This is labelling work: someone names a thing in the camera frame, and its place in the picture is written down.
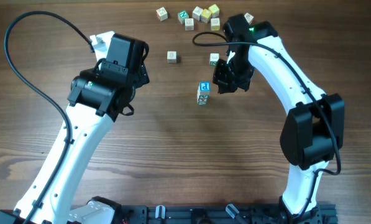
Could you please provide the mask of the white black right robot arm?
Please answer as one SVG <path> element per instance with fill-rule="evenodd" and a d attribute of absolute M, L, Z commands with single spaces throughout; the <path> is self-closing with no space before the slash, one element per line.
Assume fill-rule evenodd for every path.
<path fill-rule="evenodd" d="M 259 71 L 286 113 L 280 147 L 290 168 L 278 221 L 312 219 L 318 215 L 316 193 L 322 174 L 341 172 L 344 100 L 326 94 L 302 72 L 269 22 L 251 25 L 238 14 L 228 18 L 222 29 L 228 58 L 220 59 L 214 71 L 218 92 L 247 91 Z"/>

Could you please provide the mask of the blue P letter block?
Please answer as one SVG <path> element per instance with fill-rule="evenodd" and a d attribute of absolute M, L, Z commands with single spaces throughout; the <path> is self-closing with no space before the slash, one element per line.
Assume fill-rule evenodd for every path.
<path fill-rule="evenodd" d="M 200 95 L 209 95 L 211 92 L 211 84 L 210 82 L 200 82 L 198 91 Z"/>

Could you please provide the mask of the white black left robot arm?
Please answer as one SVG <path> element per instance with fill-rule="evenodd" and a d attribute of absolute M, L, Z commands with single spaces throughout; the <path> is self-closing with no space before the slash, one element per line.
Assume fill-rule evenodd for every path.
<path fill-rule="evenodd" d="M 75 192 L 98 144 L 149 83 L 149 46 L 113 31 L 91 36 L 98 62 L 75 77 L 62 128 L 29 190 L 0 223 L 120 223 L 121 205 L 102 197 L 71 209 Z"/>

